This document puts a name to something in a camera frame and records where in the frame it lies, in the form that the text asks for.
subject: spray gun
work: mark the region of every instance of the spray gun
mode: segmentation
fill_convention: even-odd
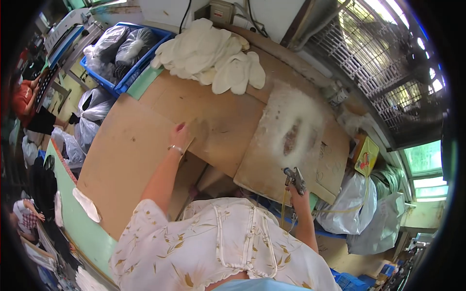
[[[288,186],[290,183],[292,183],[298,191],[298,194],[303,196],[304,192],[306,192],[306,181],[304,181],[299,169],[295,167],[295,172],[293,172],[290,168],[284,168],[282,170],[285,175],[287,175],[285,186]]]
[[[295,171],[293,172],[290,168],[284,168],[282,169],[285,175],[287,175],[287,179],[285,180],[285,186],[290,185],[290,183],[293,184],[293,186],[296,188],[296,191],[298,192],[299,195],[303,196],[304,192],[306,192],[306,181],[304,181],[304,178],[301,175],[301,172],[297,167],[295,167]],[[282,217],[282,227],[283,227],[283,222],[285,218],[285,195],[283,195],[283,204],[281,206],[281,217]],[[297,220],[297,215],[295,212],[295,208],[293,207],[293,217],[292,217],[292,223],[291,223],[291,229],[288,231],[290,232]]]

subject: plaid shirt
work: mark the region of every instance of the plaid shirt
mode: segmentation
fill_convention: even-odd
[[[23,221],[21,222],[22,225],[24,225],[27,229],[31,230],[34,227],[36,227],[37,224],[37,216],[32,213],[30,209],[26,209],[21,212],[23,215]]]

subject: bracelet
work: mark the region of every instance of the bracelet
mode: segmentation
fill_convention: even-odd
[[[174,144],[168,147],[168,150],[170,150],[170,149],[177,149],[181,155],[184,155],[184,154],[185,154],[182,148],[177,147],[177,146],[174,145]]]

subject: person in plaid shirt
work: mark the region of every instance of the person in plaid shirt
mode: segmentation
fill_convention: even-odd
[[[45,221],[42,213],[37,212],[33,199],[21,199],[13,204],[10,213],[10,221],[18,231],[18,234],[33,242],[37,238],[33,229],[37,226],[37,219]]]

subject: woman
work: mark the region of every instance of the woman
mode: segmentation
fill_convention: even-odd
[[[30,242],[36,242],[38,237],[35,234],[37,219],[45,221],[42,213],[38,213],[34,207],[34,200],[21,199],[13,204],[10,213],[10,221],[17,229],[18,234]]]
[[[319,256],[309,193],[289,187],[299,217],[296,238],[246,198],[194,201],[182,221],[167,211],[178,162],[189,141],[184,124],[147,184],[110,259],[121,290],[338,290]]]
[[[21,71],[17,70],[10,79],[12,90],[12,108],[16,116],[21,121],[21,125],[31,131],[52,135],[54,125],[59,125],[64,129],[67,123],[58,119],[45,107],[41,107],[36,112],[34,102],[39,93],[39,79],[45,76],[48,69],[45,69],[34,81],[23,80]]]

